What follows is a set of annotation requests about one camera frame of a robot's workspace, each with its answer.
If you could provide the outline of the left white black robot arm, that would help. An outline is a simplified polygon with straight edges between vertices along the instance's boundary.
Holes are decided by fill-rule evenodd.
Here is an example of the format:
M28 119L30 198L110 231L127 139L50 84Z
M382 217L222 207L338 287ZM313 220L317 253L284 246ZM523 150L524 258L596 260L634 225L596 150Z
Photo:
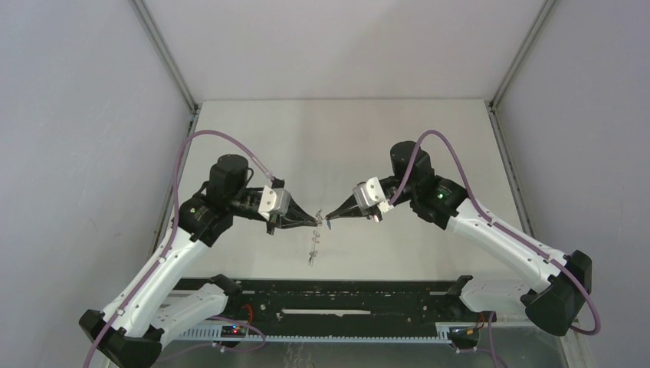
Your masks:
M254 170L243 156L227 154L211 167L208 180L175 211L162 244L137 276L103 310L87 310L79 324L95 349L118 367L151 367L163 349L202 320L241 313L241 286L218 274L182 300L163 301L189 267L233 225L236 217L275 229L316 227L274 179L270 186L249 187Z

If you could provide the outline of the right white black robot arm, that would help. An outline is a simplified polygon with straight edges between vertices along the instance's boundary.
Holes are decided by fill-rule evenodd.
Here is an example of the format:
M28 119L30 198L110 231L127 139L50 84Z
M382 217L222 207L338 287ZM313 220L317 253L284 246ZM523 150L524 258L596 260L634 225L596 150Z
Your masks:
M413 141L390 150L392 175L360 182L352 195L326 215L334 219L366 218L374 222L407 203L423 221L460 235L511 269L518 281L481 281L470 277L445 308L455 320L474 312L523 314L542 331L564 336L591 292L591 258L568 255L530 237L485 209L463 185L435 174L429 154Z

